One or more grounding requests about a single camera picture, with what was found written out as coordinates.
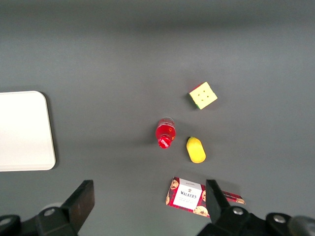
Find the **white tray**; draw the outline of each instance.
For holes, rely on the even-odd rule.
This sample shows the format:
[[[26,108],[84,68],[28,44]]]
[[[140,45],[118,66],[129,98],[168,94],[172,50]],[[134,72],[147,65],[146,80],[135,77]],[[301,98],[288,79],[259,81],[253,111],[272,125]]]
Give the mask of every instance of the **white tray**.
[[[0,93],[0,171],[49,170],[55,163],[44,95]]]

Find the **red packet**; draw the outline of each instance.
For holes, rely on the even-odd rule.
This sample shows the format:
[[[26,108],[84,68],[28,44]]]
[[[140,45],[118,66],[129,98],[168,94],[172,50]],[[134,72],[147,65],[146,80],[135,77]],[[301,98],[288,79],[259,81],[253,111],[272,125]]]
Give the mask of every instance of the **red packet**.
[[[223,191],[230,202],[245,204],[241,196]],[[182,178],[174,177],[166,196],[166,205],[198,215],[210,217],[206,208],[206,187]]]

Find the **bottle cap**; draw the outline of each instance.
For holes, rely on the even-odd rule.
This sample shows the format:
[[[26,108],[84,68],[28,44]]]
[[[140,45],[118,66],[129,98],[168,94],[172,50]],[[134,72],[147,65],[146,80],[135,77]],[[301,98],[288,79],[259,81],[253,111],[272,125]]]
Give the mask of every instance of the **bottle cap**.
[[[161,148],[169,148],[169,146],[171,146],[171,143],[172,143],[172,140],[166,135],[163,135],[159,137],[158,139],[158,145]]]

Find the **plastic bottle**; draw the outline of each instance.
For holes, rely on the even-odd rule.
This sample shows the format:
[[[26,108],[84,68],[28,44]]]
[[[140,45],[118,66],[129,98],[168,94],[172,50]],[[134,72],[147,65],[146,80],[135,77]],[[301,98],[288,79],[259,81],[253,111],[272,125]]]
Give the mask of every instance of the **plastic bottle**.
[[[162,118],[157,125],[156,137],[158,145],[161,148],[169,148],[175,139],[175,123],[170,117]]]

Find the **yellow cube face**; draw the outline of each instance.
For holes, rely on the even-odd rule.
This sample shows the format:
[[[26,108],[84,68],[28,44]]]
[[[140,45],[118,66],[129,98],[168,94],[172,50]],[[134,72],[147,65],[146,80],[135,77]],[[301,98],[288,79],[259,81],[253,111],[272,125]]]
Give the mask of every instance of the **yellow cube face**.
[[[213,101],[217,100],[217,96],[210,88],[208,82],[204,82],[189,94],[199,109],[203,109]]]

